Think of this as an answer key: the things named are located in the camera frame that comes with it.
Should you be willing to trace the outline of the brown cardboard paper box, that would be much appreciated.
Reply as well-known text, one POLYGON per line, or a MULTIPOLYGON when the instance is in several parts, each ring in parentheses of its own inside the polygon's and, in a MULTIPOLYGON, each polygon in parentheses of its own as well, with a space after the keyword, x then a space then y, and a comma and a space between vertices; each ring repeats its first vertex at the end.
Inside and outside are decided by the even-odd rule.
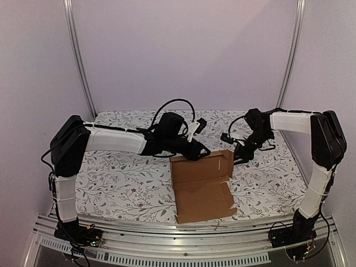
POLYGON ((170 159, 170 174, 179 224, 229 217, 233 207, 228 181, 233 176, 234 153, 212 152, 198 161, 184 157, 170 159))

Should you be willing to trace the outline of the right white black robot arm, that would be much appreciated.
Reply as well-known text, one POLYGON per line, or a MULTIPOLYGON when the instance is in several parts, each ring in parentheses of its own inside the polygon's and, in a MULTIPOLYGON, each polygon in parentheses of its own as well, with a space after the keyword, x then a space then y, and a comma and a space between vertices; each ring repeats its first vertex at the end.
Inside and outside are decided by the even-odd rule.
POLYGON ((274 138, 274 131, 289 131, 310 136, 313 170, 305 197, 295 213, 303 220, 315 218, 320 206, 333 185, 337 166, 347 149, 343 130, 334 111, 300 111, 274 109, 260 111, 250 109, 243 119, 252 133, 244 141, 237 141, 234 150, 236 164, 244 164, 254 158, 256 150, 274 138))

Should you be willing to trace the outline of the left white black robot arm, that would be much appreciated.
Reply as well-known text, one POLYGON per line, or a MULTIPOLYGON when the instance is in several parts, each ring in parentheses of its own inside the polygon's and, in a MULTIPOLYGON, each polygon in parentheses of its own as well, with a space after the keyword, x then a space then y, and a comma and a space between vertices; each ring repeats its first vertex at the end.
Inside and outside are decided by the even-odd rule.
POLYGON ((82 228, 74 223, 76 211, 76 177, 83 157, 88 151, 130 152, 141 156, 162 157, 182 155, 189 161, 198 161, 211 151, 194 139, 206 126, 200 118, 187 123, 177 113, 165 112, 158 123, 149 128, 135 130, 97 125, 84 122, 72 115, 50 142, 41 161, 51 168, 50 190, 57 210, 57 218, 63 224, 61 232, 70 241, 79 241, 82 228))

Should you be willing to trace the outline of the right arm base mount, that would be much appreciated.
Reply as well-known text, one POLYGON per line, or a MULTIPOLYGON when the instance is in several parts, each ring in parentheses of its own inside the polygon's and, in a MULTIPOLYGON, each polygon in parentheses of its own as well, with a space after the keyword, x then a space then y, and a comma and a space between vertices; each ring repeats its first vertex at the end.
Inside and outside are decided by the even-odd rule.
POLYGON ((317 233, 314 229, 307 230, 304 233, 298 233, 294 231, 292 226, 287 226, 279 221, 273 223, 268 232, 268 239, 273 248, 314 240, 316 237, 317 233))

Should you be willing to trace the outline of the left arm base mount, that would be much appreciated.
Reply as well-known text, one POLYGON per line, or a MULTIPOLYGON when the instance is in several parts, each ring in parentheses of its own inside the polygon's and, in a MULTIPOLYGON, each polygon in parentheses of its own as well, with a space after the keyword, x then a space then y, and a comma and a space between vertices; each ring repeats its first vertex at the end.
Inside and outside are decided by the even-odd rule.
POLYGON ((97 247, 102 243, 102 234, 102 230, 97 229, 95 224, 81 226, 78 220, 69 223, 59 221, 54 237, 78 246, 97 247))

